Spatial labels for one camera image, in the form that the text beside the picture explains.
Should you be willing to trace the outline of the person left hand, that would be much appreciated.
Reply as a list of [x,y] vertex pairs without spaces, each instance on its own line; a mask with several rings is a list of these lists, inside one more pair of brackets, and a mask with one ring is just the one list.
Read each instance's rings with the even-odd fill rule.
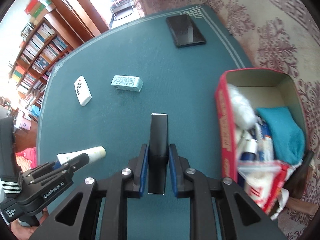
[[[49,212],[48,209],[45,207],[42,210],[42,217],[40,218],[39,223],[42,224],[48,216]],[[37,229],[37,226],[22,226],[18,220],[15,220],[10,224],[10,228],[17,239],[29,239]]]

